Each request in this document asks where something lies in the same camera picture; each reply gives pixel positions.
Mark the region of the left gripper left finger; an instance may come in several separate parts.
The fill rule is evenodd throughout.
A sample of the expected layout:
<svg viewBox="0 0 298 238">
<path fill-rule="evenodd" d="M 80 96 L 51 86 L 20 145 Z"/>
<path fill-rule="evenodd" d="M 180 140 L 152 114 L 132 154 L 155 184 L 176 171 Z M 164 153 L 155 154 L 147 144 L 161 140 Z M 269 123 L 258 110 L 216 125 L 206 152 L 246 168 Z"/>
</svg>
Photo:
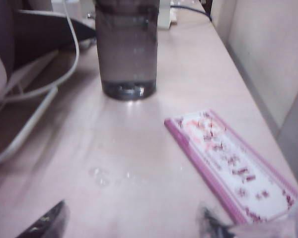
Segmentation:
<svg viewBox="0 0 298 238">
<path fill-rule="evenodd" d="M 62 238 L 68 224 L 69 213 L 66 202 L 61 200 L 16 237 Z"/>
</svg>

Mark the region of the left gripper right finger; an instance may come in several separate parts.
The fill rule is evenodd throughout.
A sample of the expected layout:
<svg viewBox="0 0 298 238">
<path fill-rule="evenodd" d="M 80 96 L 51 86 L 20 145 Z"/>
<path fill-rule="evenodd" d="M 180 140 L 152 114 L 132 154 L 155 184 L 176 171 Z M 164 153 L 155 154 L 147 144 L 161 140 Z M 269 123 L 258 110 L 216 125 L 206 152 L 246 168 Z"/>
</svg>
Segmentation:
<svg viewBox="0 0 298 238">
<path fill-rule="evenodd" d="M 237 235 L 230 231 L 233 226 L 224 224 L 202 204 L 198 209 L 198 227 L 200 238 L 237 238 Z"/>
</svg>

